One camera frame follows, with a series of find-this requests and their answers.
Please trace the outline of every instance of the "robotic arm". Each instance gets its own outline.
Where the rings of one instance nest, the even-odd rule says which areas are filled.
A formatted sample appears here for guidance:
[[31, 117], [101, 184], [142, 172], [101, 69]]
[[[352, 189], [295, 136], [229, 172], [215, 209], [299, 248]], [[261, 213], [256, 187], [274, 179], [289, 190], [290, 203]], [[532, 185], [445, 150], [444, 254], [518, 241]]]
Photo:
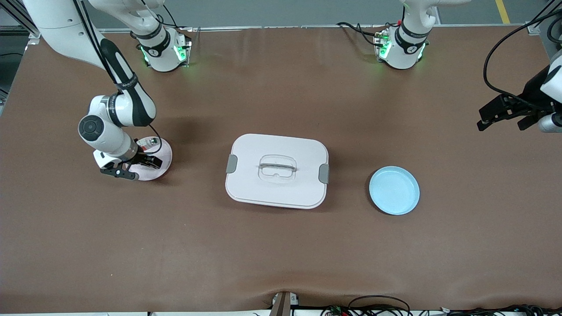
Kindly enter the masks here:
[[[93, 27], [83, 2], [24, 0], [24, 3], [43, 38], [56, 52], [105, 69], [119, 90], [92, 99], [88, 114], [78, 126], [84, 142], [95, 149], [94, 158], [101, 172], [135, 180], [139, 174], [122, 169], [123, 163], [160, 169], [162, 160], [146, 154], [121, 129], [149, 126], [156, 117], [155, 104], [117, 46]], [[158, 142], [155, 138], [151, 141], [152, 145]]]
[[189, 62], [191, 39], [175, 29], [163, 26], [151, 9], [164, 0], [89, 0], [90, 4], [131, 29], [147, 63], [157, 71], [172, 71]]
[[400, 0], [404, 14], [400, 24], [391, 25], [375, 42], [376, 53], [381, 61], [397, 69], [408, 69], [420, 58], [429, 32], [436, 17], [431, 8], [435, 6], [457, 6], [470, 0]]
[[478, 130], [483, 131], [495, 122], [524, 116], [517, 122], [519, 130], [535, 123], [543, 133], [562, 132], [562, 51], [552, 57], [545, 67], [529, 80], [519, 98], [500, 94], [480, 109]]

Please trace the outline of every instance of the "table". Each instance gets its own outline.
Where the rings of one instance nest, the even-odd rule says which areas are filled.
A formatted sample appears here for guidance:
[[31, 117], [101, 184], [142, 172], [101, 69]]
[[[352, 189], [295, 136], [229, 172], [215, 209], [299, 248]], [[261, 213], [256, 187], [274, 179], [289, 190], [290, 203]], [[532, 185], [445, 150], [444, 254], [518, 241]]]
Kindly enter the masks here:
[[[104, 71], [30, 46], [0, 118], [0, 312], [262, 309], [281, 290], [304, 305], [363, 294], [414, 309], [561, 305], [561, 138], [514, 121], [476, 127], [496, 95], [484, 58], [511, 29], [435, 28], [405, 71], [342, 29], [199, 33], [190, 67], [172, 73], [144, 67], [127, 34], [108, 34], [174, 150], [149, 183], [100, 174], [77, 134], [92, 97], [115, 91]], [[547, 64], [540, 39], [517, 34], [490, 80], [519, 93]], [[246, 133], [324, 143], [324, 203], [231, 200], [226, 161]], [[419, 182], [407, 215], [368, 199], [370, 175], [387, 165]]]

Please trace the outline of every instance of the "plate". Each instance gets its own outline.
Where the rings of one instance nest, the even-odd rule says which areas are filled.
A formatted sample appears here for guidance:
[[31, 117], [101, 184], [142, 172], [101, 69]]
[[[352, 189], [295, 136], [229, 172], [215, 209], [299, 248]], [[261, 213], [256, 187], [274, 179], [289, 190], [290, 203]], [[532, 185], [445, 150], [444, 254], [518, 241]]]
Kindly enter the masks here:
[[404, 215], [413, 210], [420, 199], [420, 188], [407, 170], [388, 166], [377, 170], [369, 182], [373, 203], [383, 212]]

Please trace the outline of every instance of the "box lid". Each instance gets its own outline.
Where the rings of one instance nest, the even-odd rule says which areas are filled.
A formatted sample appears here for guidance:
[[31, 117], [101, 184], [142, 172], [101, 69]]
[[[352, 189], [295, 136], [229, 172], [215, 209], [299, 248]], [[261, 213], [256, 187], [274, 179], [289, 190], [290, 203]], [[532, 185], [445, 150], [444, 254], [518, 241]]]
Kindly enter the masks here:
[[232, 145], [225, 186], [236, 201], [312, 209], [324, 201], [328, 175], [319, 141], [245, 134]]

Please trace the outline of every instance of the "wire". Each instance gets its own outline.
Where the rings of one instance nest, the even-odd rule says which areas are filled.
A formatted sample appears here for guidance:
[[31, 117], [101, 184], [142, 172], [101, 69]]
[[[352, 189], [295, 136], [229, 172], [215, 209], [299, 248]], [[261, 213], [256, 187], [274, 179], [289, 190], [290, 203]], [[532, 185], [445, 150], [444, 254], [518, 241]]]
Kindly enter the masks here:
[[88, 15], [88, 11], [86, 10], [86, 6], [84, 5], [84, 2], [82, 2], [82, 8], [84, 10], [85, 17], [84, 17], [84, 14], [82, 14], [82, 10], [80, 9], [80, 6], [78, 5], [78, 0], [72, 0], [72, 2], [74, 3], [74, 7], [76, 8], [76, 12], [78, 13], [78, 16], [80, 17], [80, 21], [84, 25], [84, 30], [88, 34], [88, 39], [90, 40], [90, 42], [91, 42], [91, 44], [94, 48], [94, 51], [98, 55], [98, 58], [103, 65], [103, 68], [106, 70], [107, 74], [109, 75], [109, 77], [111, 78], [113, 83], [116, 84], [115, 77], [113, 76], [113, 73], [111, 72], [111, 70], [109, 68], [107, 60], [105, 59], [105, 56], [103, 56], [103, 54], [101, 53], [101, 47], [99, 46], [99, 42], [98, 42], [98, 39], [97, 39], [97, 36], [96, 36], [96, 32], [94, 31], [92, 21], [90, 20], [90, 16]]
[[[353, 26], [353, 25], [351, 25], [351, 24], [349, 24], [349, 23], [347, 23], [347, 22], [340, 22], [340, 23], [337, 23], [336, 25], [339, 25], [339, 26], [345, 25], [345, 26], [350, 27], [350, 28], [351, 28], [352, 30], [354, 30], [355, 32], [361, 33], [361, 31], [360, 31], [359, 29], [355, 28], [355, 26]], [[365, 32], [365, 31], [363, 31], [363, 33], [364, 33], [365, 35], [375, 36], [375, 33]]]
[[148, 5], [146, 4], [146, 2], [144, 0], [140, 0], [142, 2], [142, 4], [144, 4], [144, 6], [146, 7], [146, 10], [148, 10], [148, 13], [150, 13], [150, 15], [152, 15], [153, 18], [155, 18], [156, 20], [158, 20], [158, 18], [155, 16], [154, 12], [152, 12], [152, 10], [148, 7]]
[[339, 26], [342, 26], [342, 25], [349, 26], [349, 27], [350, 27], [352, 30], [354, 30], [355, 32], [361, 33], [361, 35], [363, 35], [363, 38], [367, 41], [367, 43], [369, 43], [369, 44], [371, 44], [371, 45], [373, 45], [373, 46], [376, 46], [376, 47], [383, 47], [382, 44], [371, 42], [371, 41], [367, 38], [367, 35], [368, 35], [368, 36], [375, 36], [375, 33], [363, 31], [363, 29], [361, 28], [361, 24], [359, 24], [359, 23], [357, 23], [357, 27], [354, 27], [353, 25], [351, 25], [351, 24], [349, 24], [349, 23], [347, 23], [347, 22], [340, 22], [340, 23], [338, 23], [338, 24], [336, 24], [336, 25], [339, 25]]
[[546, 36], [549, 38], [549, 40], [557, 44], [562, 44], [562, 40], [552, 36], [552, 29], [554, 28], [554, 25], [556, 25], [556, 23], [558, 23], [560, 20], [562, 20], [562, 16], [559, 16], [554, 21], [552, 21], [552, 23], [549, 25], [549, 29], [546, 31]]
[[161, 16], [160, 14], [156, 14], [156, 16], [157, 16], [158, 22], [160, 22], [162, 25], [172, 26], [173, 28], [176, 28], [176, 26], [175, 26], [174, 24], [165, 23], [165, 22], [164, 22], [164, 17]]
[[488, 86], [488, 88], [490, 88], [490, 89], [492, 89], [492, 90], [494, 90], [494, 91], [496, 91], [496, 92], [498, 92], [498, 93], [505, 94], [506, 96], [509, 96], [509, 97], [511, 97], [511, 98], [513, 98], [513, 99], [515, 99], [515, 100], [517, 100], [517, 101], [519, 101], [519, 102], [521, 102], [521, 103], [524, 103], [525, 105], [527, 105], [528, 107], [530, 107], [530, 108], [532, 108], [532, 109], [541, 110], [541, 108], [537, 107], [536, 105], [534, 105], [534, 104], [532, 104], [532, 103], [530, 103], [530, 102], [527, 102], [527, 101], [523, 100], [522, 98], [520, 98], [520, 97], [518, 97], [518, 96], [516, 96], [516, 95], [514, 95], [514, 94], [512, 94], [512, 93], [510, 93], [510, 92], [507, 92], [507, 91], [502, 90], [502, 89], [500, 89], [500, 88], [496, 88], [494, 85], [492, 85], [492, 84], [490, 83], [490, 81], [488, 81], [488, 63], [489, 63], [489, 61], [490, 61], [490, 57], [492, 57], [492, 54], [493, 54], [493, 53], [496, 51], [496, 49], [501, 45], [501, 43], [505, 42], [505, 41], [506, 41], [508, 38], [510, 38], [513, 34], [515, 34], [515, 33], [519, 32], [519, 31], [525, 29], [526, 27], [528, 27], [528, 26], [530, 26], [530, 25], [532, 25], [532, 24], [534, 24], [534, 23], [536, 23], [536, 22], [541, 22], [541, 21], [544, 21], [544, 20], [548, 19], [548, 18], [551, 17], [551, 16], [555, 16], [555, 15], [557, 15], [557, 14], [560, 13], [560, 12], [562, 12], [562, 9], [558, 9], [558, 10], [556, 10], [556, 11], [554, 11], [554, 12], [551, 12], [551, 13], [545, 15], [545, 16], [542, 16], [542, 17], [540, 17], [540, 18], [538, 18], [538, 19], [534, 19], [534, 20], [531, 21], [531, 22], [528, 22], [528, 23], [526, 23], [526, 24], [523, 24], [522, 26], [520, 26], [520, 27], [516, 28], [515, 30], [509, 32], [506, 36], [504, 36], [502, 39], [500, 39], [500, 40], [492, 47], [492, 49], [491, 49], [490, 52], [488, 53], [488, 56], [486, 56], [486, 60], [484, 61], [484, 69], [483, 69], [484, 83], [486, 83], [486, 85]]
[[388, 296], [388, 295], [365, 295], [365, 296], [359, 296], [355, 299], [352, 299], [349, 304], [347, 304], [347, 308], [351, 307], [351, 304], [355, 301], [359, 301], [359, 300], [364, 300], [364, 299], [372, 299], [372, 298], [380, 298], [380, 299], [391, 299], [391, 300], [395, 300], [395, 301], [399, 301], [402, 304], [406, 305], [406, 307], [408, 308], [408, 312], [410, 311], [410, 305], [408, 305], [408, 303], [406, 303], [405, 301], [398, 299], [396, 297], [393, 296]]
[[[537, 13], [536, 16], [534, 16], [534, 18], [531, 20], [533, 21], [534, 19], [538, 18], [548, 7], [550, 7], [556, 0], [550, 0], [550, 2], [544, 6], [544, 8], [542, 8], [542, 10]], [[556, 10], [556, 8], [558, 8], [560, 6], [560, 4], [562, 3], [562, 1], [560, 1], [556, 6], [554, 6], [552, 9], [550, 9], [549, 13], [552, 13], [552, 11]], [[536, 28], [541, 22], [538, 22], [537, 24], [534, 25], [534, 27]]]
[[371, 42], [371, 41], [367, 38], [367, 36], [365, 35], [365, 32], [363, 31], [363, 29], [361, 28], [361, 25], [360, 25], [359, 23], [357, 23], [357, 28], [359, 29], [359, 31], [361, 32], [361, 35], [363, 35], [363, 38], [367, 41], [367, 43], [369, 43], [369, 44], [371, 44], [371, 45], [373, 45], [373, 46], [376, 46], [376, 47], [383, 47], [382, 44]]
[[158, 149], [156, 151], [153, 152], [145, 152], [145, 155], [154, 155], [155, 153], [159, 152], [160, 149], [162, 149], [162, 138], [160, 137], [160, 134], [158, 134], [158, 132], [154, 129], [154, 127], [152, 127], [151, 124], [148, 125], [150, 128], [152, 128], [152, 131], [156, 133], [156, 136], [158, 137], [158, 142], [160, 143], [160, 146], [158, 146]]
[[[405, 16], [405, 15], [406, 15], [406, 7], [405, 7], [405, 6], [402, 6], [402, 18], [400, 19], [400, 23], [402, 23], [402, 21], [404, 21], [404, 16]], [[398, 23], [394, 23], [394, 24], [393, 24], [393, 23], [389, 23], [389, 22], [386, 22], [385, 25], [394, 26], [394, 27], [399, 26]]]
[[536, 16], [534, 16], [534, 18], [531, 19], [531, 21], [533, 21], [533, 20], [535, 20], [536, 18], [538, 18], [548, 7], [552, 6], [552, 4], [553, 4], [555, 1], [556, 1], [556, 0], [550, 0], [550, 2], [549, 2], [547, 5], [545, 5], [544, 8], [542, 8], [542, 10], [539, 11], [539, 13], [537, 13]]
[[172, 22], [174, 23], [175, 27], [178, 27], [178, 24], [175, 22], [174, 16], [170, 13], [170, 10], [168, 10], [168, 7], [166, 7], [165, 4], [162, 5], [164, 7], [164, 9], [166, 10], [166, 12], [168, 12], [168, 15], [170, 16], [170, 18], [172, 19]]
[[562, 313], [562, 308], [546, 309], [537, 305], [511, 305], [498, 309], [476, 308], [471, 310], [451, 310], [447, 313], [447, 316], [497, 316], [496, 314], [504, 315], [503, 312], [524, 313], [525, 316], [554, 316]]
[[7, 54], [1, 54], [0, 57], [9, 56], [9, 55], [20, 55], [20, 56], [23, 56], [24, 54], [21, 54], [21, 53], [7, 53]]

